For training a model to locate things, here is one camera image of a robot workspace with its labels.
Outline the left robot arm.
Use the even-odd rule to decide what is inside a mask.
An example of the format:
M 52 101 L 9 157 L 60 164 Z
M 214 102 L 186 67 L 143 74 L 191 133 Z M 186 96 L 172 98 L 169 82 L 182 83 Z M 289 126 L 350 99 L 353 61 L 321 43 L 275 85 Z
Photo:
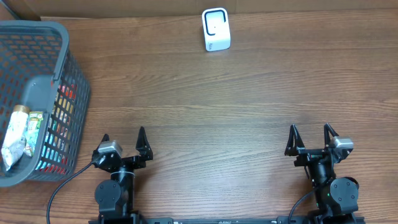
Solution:
M 99 206 L 98 219 L 93 223 L 146 223 L 146 219 L 133 209 L 135 170 L 146 167 L 153 160 L 153 152 L 144 127 L 140 127 L 136 142 L 136 156 L 123 157 L 123 149 L 105 134 L 97 149 L 93 151 L 92 163 L 97 169 L 110 173 L 95 190 Z

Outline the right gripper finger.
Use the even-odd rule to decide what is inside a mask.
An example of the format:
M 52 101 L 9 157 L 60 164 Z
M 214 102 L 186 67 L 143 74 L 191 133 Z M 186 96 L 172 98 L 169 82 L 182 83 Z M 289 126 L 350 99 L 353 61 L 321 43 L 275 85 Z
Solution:
M 285 156 L 298 156 L 305 150 L 305 145 L 299 135 L 298 129 L 295 124 L 290 126 L 289 138 L 285 148 Z
M 325 146 L 328 146 L 331 138 L 338 136 L 338 133 L 331 127 L 329 123 L 324 125 L 324 143 Z

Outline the orange spaghetti packet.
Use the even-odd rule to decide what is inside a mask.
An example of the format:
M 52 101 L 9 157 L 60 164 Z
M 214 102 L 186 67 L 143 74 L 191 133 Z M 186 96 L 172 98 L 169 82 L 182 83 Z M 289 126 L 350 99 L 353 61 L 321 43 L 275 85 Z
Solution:
M 69 140 L 71 137 L 67 128 L 71 123 L 71 117 L 70 115 L 67 115 L 64 110 L 69 113 L 74 112 L 74 106 L 68 100 L 64 100 L 64 98 L 75 101 L 76 94 L 74 91 L 76 88 L 77 86 L 74 84 L 72 84 L 71 87 L 67 87 L 66 85 L 58 86 L 58 89 L 64 94 L 62 95 L 61 93 L 56 92 L 55 104 L 52 109 L 52 115 L 58 119 L 58 121 L 52 121 L 52 117 L 49 119 L 49 128 L 57 134 L 50 134 L 47 131 L 45 137 L 45 142 L 54 147 L 54 149 L 44 146 L 41 153 L 41 156 L 45 159 L 50 159 L 64 165 L 67 164 L 68 159 L 65 155 L 62 155 L 60 151 L 67 152 L 69 150 L 69 143 L 66 143 L 65 139 Z

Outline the white tube with gold cap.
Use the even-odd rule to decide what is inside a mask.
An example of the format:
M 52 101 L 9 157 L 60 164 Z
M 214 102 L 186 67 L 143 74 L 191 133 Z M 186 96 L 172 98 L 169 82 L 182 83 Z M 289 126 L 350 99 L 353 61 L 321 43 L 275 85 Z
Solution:
M 23 155 L 26 144 L 25 132 L 30 109 L 24 105 L 15 105 L 7 127 L 1 155 L 8 171 Z

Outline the green snack packet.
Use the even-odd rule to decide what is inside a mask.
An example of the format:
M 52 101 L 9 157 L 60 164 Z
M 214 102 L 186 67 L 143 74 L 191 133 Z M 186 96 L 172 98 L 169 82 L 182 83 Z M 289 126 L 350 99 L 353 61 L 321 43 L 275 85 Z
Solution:
M 41 122 L 43 119 L 43 112 L 41 111 L 31 111 L 29 113 L 27 131 L 25 132 L 26 144 L 24 153 L 30 157 L 34 155 L 35 145 L 37 143 Z

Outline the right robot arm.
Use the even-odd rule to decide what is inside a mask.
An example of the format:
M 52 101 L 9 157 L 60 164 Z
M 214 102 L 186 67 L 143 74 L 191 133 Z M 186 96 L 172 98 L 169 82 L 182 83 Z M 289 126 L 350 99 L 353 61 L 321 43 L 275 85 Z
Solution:
M 286 156 L 295 157 L 294 166 L 303 167 L 312 190 L 300 198 L 289 212 L 287 223 L 363 223 L 358 211 L 359 183 L 352 177 L 336 176 L 334 166 L 353 151 L 351 138 L 340 136 L 328 123 L 324 125 L 324 147 L 306 149 L 295 124 L 290 126 Z M 304 217 L 295 217 L 295 209 L 314 195 L 317 209 Z

